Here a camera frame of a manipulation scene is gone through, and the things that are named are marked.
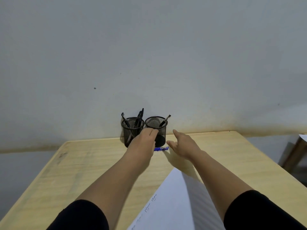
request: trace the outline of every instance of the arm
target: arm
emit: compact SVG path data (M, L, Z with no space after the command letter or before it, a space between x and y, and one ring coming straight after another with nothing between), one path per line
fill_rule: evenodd
M125 200L138 176L153 155L158 130L145 128L134 138L124 156L77 198L97 205L105 214L109 228L116 227Z
M191 161L201 176L217 212L222 220L229 205L245 191L252 190L249 185L202 151L195 141L186 134L173 130L178 142L167 144L179 156Z

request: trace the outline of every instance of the person's right arm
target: person's right arm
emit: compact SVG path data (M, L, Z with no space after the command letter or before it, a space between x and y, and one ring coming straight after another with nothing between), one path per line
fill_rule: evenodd
M224 226L229 229L306 229L297 220L253 190L248 184L202 151L186 134L173 130L167 141L176 154L192 162L201 176Z

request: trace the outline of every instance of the person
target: person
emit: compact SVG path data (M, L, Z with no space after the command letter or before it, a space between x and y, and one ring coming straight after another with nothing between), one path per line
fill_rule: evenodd
M202 151L186 134L173 130L177 142L167 144L192 162L225 229L306 229L266 196ZM153 155L158 130L145 128L123 157L59 213L52 229L115 229L125 200Z

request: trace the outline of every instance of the person's left arm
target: person's left arm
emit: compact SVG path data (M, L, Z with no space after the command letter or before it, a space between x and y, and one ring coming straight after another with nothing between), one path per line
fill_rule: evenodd
M103 212L101 214L105 215L109 228L115 229L122 207L134 182L149 165L154 152L154 140L157 133L158 130L152 128L143 129L140 135L132 140L123 157L80 194L74 203L79 202L79 205L83 205L82 202L89 201L90 205L94 204L93 209L95 209L95 206L98 207ZM60 225L61 222L57 221L57 218L50 227L55 227L55 229L63 227ZM64 219L65 226L70 226L69 223L66 223L64 214L61 219Z

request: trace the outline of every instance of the black mesh pen holder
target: black mesh pen holder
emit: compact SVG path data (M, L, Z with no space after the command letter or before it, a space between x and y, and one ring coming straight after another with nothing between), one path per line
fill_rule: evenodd
M165 144L166 126L168 122L166 121L162 127L159 127L163 120L165 120L165 118L161 116L152 116L145 120L146 127L151 127L153 129L159 130L155 139L155 147L162 147Z
M125 123L124 120L122 121L122 127L124 129L124 143L125 143L126 147L129 146L129 144L134 139L134 137L139 135L144 128L144 120L142 120L141 126L136 127L136 128L133 128L133 126L135 124L136 117L130 117L130 118L127 118L127 120L129 122L129 125L130 125L131 128L129 128L127 126L127 124Z

